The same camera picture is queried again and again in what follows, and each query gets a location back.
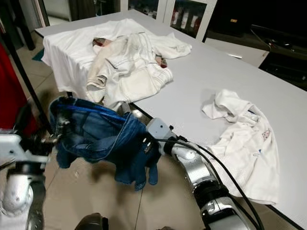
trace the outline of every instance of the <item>bottle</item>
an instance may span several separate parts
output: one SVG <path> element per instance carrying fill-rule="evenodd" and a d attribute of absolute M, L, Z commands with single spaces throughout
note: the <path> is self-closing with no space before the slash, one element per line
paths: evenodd
<path fill-rule="evenodd" d="M 191 28 L 194 28 L 194 26 L 195 26 L 195 22 L 196 22 L 196 19 L 198 18 L 198 16 L 197 15 L 193 15 L 193 18 L 192 18 L 192 21 L 191 21 Z"/>
<path fill-rule="evenodd" d="M 179 16 L 179 12 L 175 12 L 174 20 L 173 20 L 173 25 L 177 24 L 178 16 Z"/>
<path fill-rule="evenodd" d="M 182 17 L 182 21 L 181 21 L 181 29 L 185 29 L 187 26 L 187 21 L 189 18 L 189 11 L 184 12 L 183 17 Z"/>
<path fill-rule="evenodd" d="M 195 20 L 195 24 L 194 24 L 194 34 L 197 34 L 198 29 L 200 28 L 200 25 L 201 25 L 201 18 L 198 17 L 198 18 Z"/>
<path fill-rule="evenodd" d="M 178 24 L 178 28 L 180 28 L 181 21 L 182 21 L 182 16 L 183 16 L 183 7 L 179 7 L 177 11 L 178 11 L 177 24 Z"/>
<path fill-rule="evenodd" d="M 176 12 L 176 10 L 175 10 L 175 8 L 174 8 L 173 14 L 172 14 L 171 25 L 173 24 L 173 22 L 174 22 L 174 20 L 175 20 L 175 12 Z"/>

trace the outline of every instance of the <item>crumpled white garment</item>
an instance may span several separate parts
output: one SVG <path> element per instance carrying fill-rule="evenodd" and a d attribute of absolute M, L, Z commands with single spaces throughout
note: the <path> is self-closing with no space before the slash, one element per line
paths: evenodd
<path fill-rule="evenodd" d="M 163 69 L 155 61 L 156 54 L 177 58 L 190 53 L 189 45 L 173 34 L 130 34 L 99 48 L 89 72 L 87 96 L 94 102 L 104 97 L 104 106 L 115 110 L 122 102 L 131 103 L 158 93 L 172 80 L 169 68 Z"/>
<path fill-rule="evenodd" d="M 224 117 L 234 123 L 209 146 L 228 168 L 246 196 L 257 203 L 276 204 L 279 193 L 279 157 L 272 127 L 265 115 L 237 93 L 221 90 L 213 104 L 204 106 L 211 119 Z M 222 167 L 212 159 L 230 194 L 241 196 Z"/>
<path fill-rule="evenodd" d="M 179 40 L 173 34 L 167 36 L 167 41 L 161 42 L 163 37 L 157 38 L 134 20 L 125 19 L 44 37 L 45 51 L 42 61 L 53 69 L 60 92 L 70 91 L 78 98 L 89 100 L 86 94 L 87 77 L 96 57 L 92 46 L 93 38 L 101 37 L 114 41 L 120 36 L 141 32 L 146 32 L 151 44 L 156 42 L 156 45 L 152 46 L 153 52 L 159 54 L 163 52 L 163 49 L 168 50 L 169 56 L 166 58 L 175 58 L 178 52 L 181 57 L 191 51 L 191 45 L 185 43 L 174 46 Z"/>

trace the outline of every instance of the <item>cabinet door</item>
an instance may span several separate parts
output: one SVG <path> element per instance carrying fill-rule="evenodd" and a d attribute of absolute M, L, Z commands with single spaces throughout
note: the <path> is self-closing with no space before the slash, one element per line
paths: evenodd
<path fill-rule="evenodd" d="M 167 0 L 121 0 L 120 11 L 135 9 L 163 22 Z"/>
<path fill-rule="evenodd" d="M 164 23 L 202 41 L 217 0 L 168 0 Z"/>

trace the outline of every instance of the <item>blue denim garment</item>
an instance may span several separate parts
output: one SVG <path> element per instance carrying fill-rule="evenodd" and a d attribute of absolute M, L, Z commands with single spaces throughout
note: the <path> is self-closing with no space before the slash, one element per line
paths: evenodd
<path fill-rule="evenodd" d="M 74 106 L 84 111 L 75 110 Z M 90 163 L 104 160 L 116 165 L 116 181 L 124 184 L 135 181 L 136 191 L 146 184 L 145 167 L 149 167 L 148 182 L 152 185 L 158 182 L 157 163 L 161 156 L 158 145 L 153 143 L 149 152 L 144 152 L 146 127 L 133 114 L 125 113 L 121 117 L 101 105 L 64 97 L 53 101 L 49 110 L 55 132 L 59 113 L 70 121 L 57 145 L 61 168 L 69 168 L 78 157 Z"/>

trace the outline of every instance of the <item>white table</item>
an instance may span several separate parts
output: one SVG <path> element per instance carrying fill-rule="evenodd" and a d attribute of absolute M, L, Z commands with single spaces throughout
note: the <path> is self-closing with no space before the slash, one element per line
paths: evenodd
<path fill-rule="evenodd" d="M 223 119 L 211 120 L 202 111 L 223 88 L 253 102 L 266 115 L 279 148 L 280 203 L 274 208 L 307 229 L 307 92 L 250 64 L 211 48 L 137 11 L 127 11 L 36 29 L 42 35 L 132 18 L 156 35 L 174 32 L 192 45 L 186 57 L 169 60 L 174 75 L 157 95 L 135 104 L 152 117 L 175 127 L 174 132 L 206 146 L 226 129 Z"/>

